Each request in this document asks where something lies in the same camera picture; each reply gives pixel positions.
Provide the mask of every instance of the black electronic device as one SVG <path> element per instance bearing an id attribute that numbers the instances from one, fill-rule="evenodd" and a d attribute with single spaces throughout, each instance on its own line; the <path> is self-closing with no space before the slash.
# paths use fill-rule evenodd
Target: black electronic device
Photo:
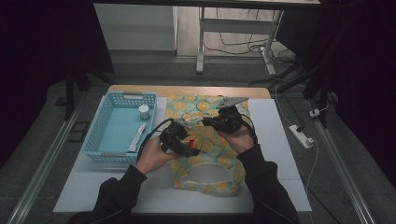
<path id="1" fill-rule="evenodd" d="M 246 100 L 248 100 L 248 97 L 224 97 L 224 99 L 217 105 L 219 115 L 213 118 L 203 118 L 202 123 L 205 126 L 212 126 L 216 131 L 224 133 L 233 133 L 244 125 L 250 131 L 254 145 L 257 145 L 258 140 L 254 127 L 252 128 L 252 126 L 242 119 L 242 115 L 235 106 Z"/>
<path id="2" fill-rule="evenodd" d="M 182 143 L 182 140 L 189 135 L 187 134 L 185 123 L 180 123 L 181 121 L 183 120 L 176 119 L 163 130 L 160 135 L 160 140 L 163 143 L 161 148 L 164 152 L 170 149 L 187 158 L 190 156 L 198 156 L 201 152 L 200 149 L 189 147 Z"/>

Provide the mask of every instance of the wooden table edge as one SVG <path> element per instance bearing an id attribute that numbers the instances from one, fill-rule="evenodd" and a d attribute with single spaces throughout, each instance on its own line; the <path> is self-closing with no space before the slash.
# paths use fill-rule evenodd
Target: wooden table edge
<path id="1" fill-rule="evenodd" d="M 155 91 L 159 97 L 170 93 L 189 95 L 224 95 L 229 97 L 247 96 L 251 99 L 271 99 L 270 92 L 265 88 L 248 87 L 197 87 L 197 86 L 150 86 L 150 85 L 113 85 L 108 91 Z"/>

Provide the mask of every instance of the light blue basket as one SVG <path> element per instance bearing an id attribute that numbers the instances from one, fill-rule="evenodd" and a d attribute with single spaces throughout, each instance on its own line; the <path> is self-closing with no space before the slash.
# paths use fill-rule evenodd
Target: light blue basket
<path id="1" fill-rule="evenodd" d="M 140 118 L 139 106 L 148 105 L 149 119 Z M 110 91 L 104 96 L 82 145 L 83 152 L 94 161 L 136 163 L 136 152 L 128 148 L 139 127 L 146 123 L 138 146 L 151 132 L 157 111 L 156 92 Z"/>

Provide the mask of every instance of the black jacket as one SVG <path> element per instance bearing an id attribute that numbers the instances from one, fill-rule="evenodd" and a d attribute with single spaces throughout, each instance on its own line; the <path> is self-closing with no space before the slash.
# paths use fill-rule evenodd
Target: black jacket
<path id="1" fill-rule="evenodd" d="M 264 160 L 260 145 L 241 153 L 237 159 L 246 171 L 245 182 L 254 202 L 254 223 L 299 223 L 296 209 L 276 177 L 277 165 Z M 78 214 L 68 224 L 95 223 L 104 217 L 107 218 L 99 223 L 133 223 L 131 208 L 146 179 L 130 165 L 120 180 L 112 177 L 101 185 L 92 212 Z"/>

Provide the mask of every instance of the yellow floral cloth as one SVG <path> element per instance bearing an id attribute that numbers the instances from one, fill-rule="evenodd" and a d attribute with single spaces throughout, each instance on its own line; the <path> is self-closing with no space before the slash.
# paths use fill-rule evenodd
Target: yellow floral cloth
<path id="1" fill-rule="evenodd" d="M 189 130 L 188 143 L 195 141 L 195 147 L 202 152 L 196 157 L 180 158 L 171 161 L 172 180 L 177 189 L 195 190 L 203 193 L 222 194 L 237 192 L 245 177 L 245 170 L 237 154 L 230 148 L 227 141 L 220 137 L 212 128 L 204 126 L 200 121 L 204 117 L 218 116 L 216 105 L 222 100 L 222 96 L 190 96 L 170 94 L 167 100 L 165 118 L 185 120 L 193 123 Z M 248 102 L 236 105 L 239 113 L 249 116 Z M 197 182 L 189 179 L 189 170 L 198 165 L 218 164 L 225 168 L 230 175 L 229 181 L 223 182 Z"/>

